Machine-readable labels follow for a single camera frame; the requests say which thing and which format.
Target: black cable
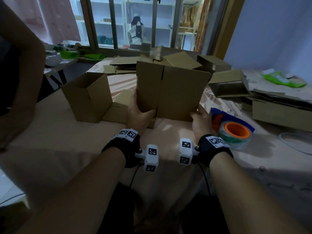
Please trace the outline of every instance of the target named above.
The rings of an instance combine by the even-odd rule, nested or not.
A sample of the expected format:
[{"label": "black cable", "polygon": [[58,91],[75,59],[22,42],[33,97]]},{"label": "black cable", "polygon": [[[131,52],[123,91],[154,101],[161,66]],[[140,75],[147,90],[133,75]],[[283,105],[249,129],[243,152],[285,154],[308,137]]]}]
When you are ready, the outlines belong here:
[{"label": "black cable", "polygon": [[211,196],[210,194],[210,189],[209,189],[209,185],[208,185],[208,181],[207,181],[207,177],[206,177],[206,174],[204,172],[204,169],[201,167],[201,165],[197,162],[198,166],[200,167],[200,169],[202,170],[202,173],[204,174],[204,177],[205,177],[205,181],[206,181],[206,185],[207,185],[207,189],[208,189],[208,193],[209,193],[209,196]]},{"label": "black cable", "polygon": [[22,193],[22,194],[19,194],[19,195],[15,195],[15,196],[13,196],[13,197],[7,199],[6,201],[9,201],[10,199],[13,199],[13,198],[15,198],[15,197],[18,197],[18,196],[24,195],[24,194],[25,194],[25,193]]},{"label": "black cable", "polygon": [[131,182],[130,182],[129,188],[131,188],[131,186],[132,186],[132,182],[133,182],[133,180],[134,180],[134,178],[135,178],[135,174],[136,174],[136,172],[138,171],[138,168],[139,168],[140,166],[142,166],[142,165],[144,165],[144,164],[141,163],[140,165],[138,165],[137,169],[135,169],[135,173],[133,174],[133,177],[132,177],[132,180],[131,180]]}]

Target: person's left hand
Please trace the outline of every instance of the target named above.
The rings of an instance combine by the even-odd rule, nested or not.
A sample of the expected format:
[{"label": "person's left hand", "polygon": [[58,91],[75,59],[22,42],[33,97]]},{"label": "person's left hand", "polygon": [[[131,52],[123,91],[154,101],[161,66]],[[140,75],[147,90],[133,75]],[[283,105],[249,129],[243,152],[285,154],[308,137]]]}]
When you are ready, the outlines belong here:
[{"label": "person's left hand", "polygon": [[0,117],[0,153],[5,152],[6,146],[28,127],[33,116],[34,110],[12,109]]},{"label": "person's left hand", "polygon": [[127,112],[127,126],[126,129],[134,129],[142,136],[150,122],[155,116],[156,111],[141,112],[137,105],[137,89],[133,90],[131,101]]}]

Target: qr code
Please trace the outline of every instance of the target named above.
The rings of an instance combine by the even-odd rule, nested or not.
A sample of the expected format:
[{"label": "qr code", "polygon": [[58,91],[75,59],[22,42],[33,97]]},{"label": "qr code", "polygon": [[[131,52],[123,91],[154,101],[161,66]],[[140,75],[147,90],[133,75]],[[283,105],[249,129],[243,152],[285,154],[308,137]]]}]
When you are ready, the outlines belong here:
[{"label": "qr code", "polygon": [[122,131],[119,132],[119,134],[120,134],[120,135],[126,135],[127,132],[128,132],[127,130],[122,130]]},{"label": "qr code", "polygon": [[210,141],[212,144],[220,143],[216,138],[209,139],[209,141]]},{"label": "qr code", "polygon": [[180,157],[180,163],[188,164],[190,159],[188,157]]},{"label": "qr code", "polygon": [[217,139],[220,143],[225,143],[223,139]]},{"label": "qr code", "polygon": [[128,136],[134,139],[136,136],[136,133],[129,131]]},{"label": "qr code", "polygon": [[149,154],[157,155],[157,149],[149,149]]},{"label": "qr code", "polygon": [[191,143],[182,141],[182,147],[190,148],[191,147]]},{"label": "qr code", "polygon": [[147,172],[155,172],[156,166],[147,165],[146,171]]}]

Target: floor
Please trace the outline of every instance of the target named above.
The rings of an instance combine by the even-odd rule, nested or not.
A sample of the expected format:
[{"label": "floor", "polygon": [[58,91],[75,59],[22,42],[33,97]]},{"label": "floor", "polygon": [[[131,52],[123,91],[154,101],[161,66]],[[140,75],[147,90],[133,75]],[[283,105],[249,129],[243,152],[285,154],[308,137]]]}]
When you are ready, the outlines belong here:
[{"label": "floor", "polygon": [[[86,63],[75,63],[68,68],[64,69],[64,74],[67,79],[67,81],[71,81],[78,77],[79,75],[83,74],[87,70],[89,70],[94,64],[86,64]],[[54,74],[54,76],[60,80],[60,76],[58,73]],[[53,82],[50,78],[48,78],[48,81],[52,85],[52,87],[56,90],[58,88],[57,84]],[[0,169],[0,203],[3,201],[23,193],[22,190],[20,190],[17,186],[14,185],[14,183],[3,173],[3,171]],[[23,196],[18,196],[16,198],[13,198],[4,204],[0,206],[5,206],[14,203],[15,201],[21,199]]]}]

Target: hand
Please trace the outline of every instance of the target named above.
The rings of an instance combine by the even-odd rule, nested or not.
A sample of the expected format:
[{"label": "hand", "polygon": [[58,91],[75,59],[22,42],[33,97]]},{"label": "hand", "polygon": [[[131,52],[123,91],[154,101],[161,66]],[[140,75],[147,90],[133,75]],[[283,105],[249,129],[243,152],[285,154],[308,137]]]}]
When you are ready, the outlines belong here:
[{"label": "hand", "polygon": [[33,109],[11,111],[0,117],[0,153],[6,146],[22,133],[30,124],[34,116]]},{"label": "hand", "polygon": [[126,129],[134,129],[140,136],[142,136],[150,120],[155,116],[155,113],[155,110],[143,113],[138,109],[137,89],[135,88],[128,107]]},{"label": "hand", "polygon": [[200,104],[198,105],[197,109],[197,112],[190,113],[190,116],[193,118],[192,128],[196,143],[198,143],[199,139],[203,135],[216,135],[216,132],[212,129],[211,116]]}]

